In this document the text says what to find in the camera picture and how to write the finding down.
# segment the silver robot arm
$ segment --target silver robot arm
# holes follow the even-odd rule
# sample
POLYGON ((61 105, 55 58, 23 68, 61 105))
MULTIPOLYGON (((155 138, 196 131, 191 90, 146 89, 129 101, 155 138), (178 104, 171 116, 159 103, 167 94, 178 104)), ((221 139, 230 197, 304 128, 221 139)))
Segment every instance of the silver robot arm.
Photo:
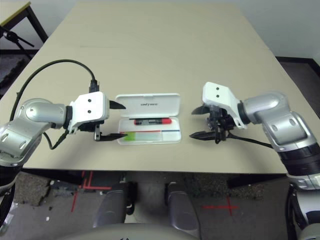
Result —
MULTIPOLYGON (((249 123, 262 124, 270 147, 278 153, 288 171, 293 189, 289 203, 297 224, 308 231, 318 229, 315 236, 320 238, 320 225, 311 227, 320 224, 320 147, 304 119, 290 110, 286 96, 269 92, 242 102, 228 87, 207 82, 203 87, 202 100, 203 106, 192 114, 209 113, 211 132, 196 132, 190 137, 219 143, 229 137, 225 132, 234 127, 246 129, 249 123)), ((302 234, 300 239, 310 239, 304 236, 302 234)))
POLYGON ((53 104, 48 100, 35 98, 24 102, 16 112, 14 119, 0 126, 0 210, 3 223, 6 210, 13 198, 12 187, 17 174, 40 144, 42 134, 48 129, 65 129, 51 149, 56 148, 68 134, 76 131, 93 132, 95 141, 112 141, 125 134, 111 133, 102 136, 100 124, 109 117, 109 109, 125 107, 107 96, 95 91, 80 95, 69 106, 53 104))

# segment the metal frame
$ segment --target metal frame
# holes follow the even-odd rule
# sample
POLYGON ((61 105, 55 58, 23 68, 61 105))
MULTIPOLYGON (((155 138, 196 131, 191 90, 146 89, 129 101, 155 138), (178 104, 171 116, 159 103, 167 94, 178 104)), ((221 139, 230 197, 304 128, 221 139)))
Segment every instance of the metal frame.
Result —
POLYGON ((42 42, 45 42, 48 39, 48 35, 46 34, 44 28, 41 26, 31 6, 26 7, 23 11, 21 11, 17 16, 15 16, 13 19, 11 19, 8 23, 3 25, 2 27, 10 30, 26 17, 29 19, 29 22, 33 26, 34 30, 36 31, 36 33, 38 34, 42 42))

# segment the red marker cap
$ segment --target red marker cap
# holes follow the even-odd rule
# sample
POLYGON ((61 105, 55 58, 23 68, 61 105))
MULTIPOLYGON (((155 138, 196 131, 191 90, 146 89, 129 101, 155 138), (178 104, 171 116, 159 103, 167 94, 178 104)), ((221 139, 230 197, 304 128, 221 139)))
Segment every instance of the red marker cap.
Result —
POLYGON ((162 118, 162 124, 171 124, 172 120, 171 118, 162 118))

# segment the wall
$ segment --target wall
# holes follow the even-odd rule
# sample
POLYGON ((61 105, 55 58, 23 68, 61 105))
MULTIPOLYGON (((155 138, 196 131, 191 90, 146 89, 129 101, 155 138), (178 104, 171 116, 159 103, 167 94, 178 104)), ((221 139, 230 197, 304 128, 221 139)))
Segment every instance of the wall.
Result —
MULTIPOLYGON (((50 35, 76 1, 31 0, 31 7, 50 35)), ((320 64, 320 0, 207 0, 207 2, 235 3, 274 55, 315 58, 320 64)), ((25 19, 13 30, 35 44, 37 49, 41 47, 42 43, 28 20, 25 19)), ((15 49, 16 46, 2 38, 0 48, 15 49)))

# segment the black cable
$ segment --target black cable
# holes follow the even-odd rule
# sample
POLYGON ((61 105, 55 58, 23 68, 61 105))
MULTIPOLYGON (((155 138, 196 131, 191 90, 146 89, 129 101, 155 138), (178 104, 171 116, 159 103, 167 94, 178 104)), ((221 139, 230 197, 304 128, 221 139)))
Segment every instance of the black cable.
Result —
POLYGON ((262 141, 254 140, 254 139, 251 139, 251 138, 245 138, 245 137, 236 136, 236 135, 233 135, 230 131, 228 131, 228 136, 226 138, 227 139, 242 140, 242 141, 246 141, 246 142, 253 143, 253 144, 259 144, 259 145, 262 145, 262 146, 265 146, 265 147, 273 149, 272 145, 269 144, 269 143, 265 143, 265 142, 262 142, 262 141))
POLYGON ((59 137, 58 141, 55 143, 54 146, 52 146, 52 143, 51 143, 51 140, 50 140, 50 137, 48 136, 48 134, 46 132, 43 133, 43 135, 45 136, 46 140, 48 141, 48 144, 49 144, 49 148, 51 150, 53 149, 56 149, 58 147, 58 145, 60 143, 62 143, 63 140, 66 139, 67 135, 69 134, 69 131, 68 130, 65 130, 65 132, 59 137))
POLYGON ((10 211, 11 204, 14 200, 15 189, 16 184, 13 184, 11 190, 3 196, 2 202, 0 204, 0 227, 4 224, 6 217, 10 211))
MULTIPOLYGON (((55 60, 55 61, 51 61, 41 67, 39 67, 37 70, 35 70, 28 78, 27 80, 25 81, 25 83, 23 84, 23 86, 21 87, 20 91, 17 93, 17 96, 16 96, 16 99, 15 99, 15 102, 14 102, 14 105, 12 107, 12 111, 11 111, 11 115, 10 115, 10 121, 12 121, 15 117, 15 113, 16 113, 16 110, 17 110, 17 106, 19 104, 19 101, 22 97, 22 94, 24 93, 27 85, 30 83, 30 81, 38 74, 40 73, 43 69, 46 69, 47 67, 51 66, 51 65, 54 65, 54 64, 58 64, 58 63, 74 63, 74 64, 78 64, 80 65, 81 67, 85 68, 91 75, 92 77, 92 80, 91 82, 96 82, 96 78, 95 78, 95 75, 94 73, 90 70, 90 68, 88 68, 86 65, 84 65, 83 63, 79 62, 79 61, 76 61, 76 60, 71 60, 71 59, 60 59, 60 60, 55 60)), ((44 132, 43 135, 45 136, 45 138, 47 139, 48 141, 48 144, 49 144, 49 148, 51 150, 55 149, 68 135, 68 130, 66 130, 61 136, 60 138, 58 139, 58 141, 56 142, 56 144, 54 146, 52 146, 52 143, 51 143, 51 140, 49 138, 49 136, 44 132)))
POLYGON ((290 184, 285 201, 285 223, 288 240, 297 240, 296 226, 293 217, 293 206, 291 196, 295 188, 290 184))

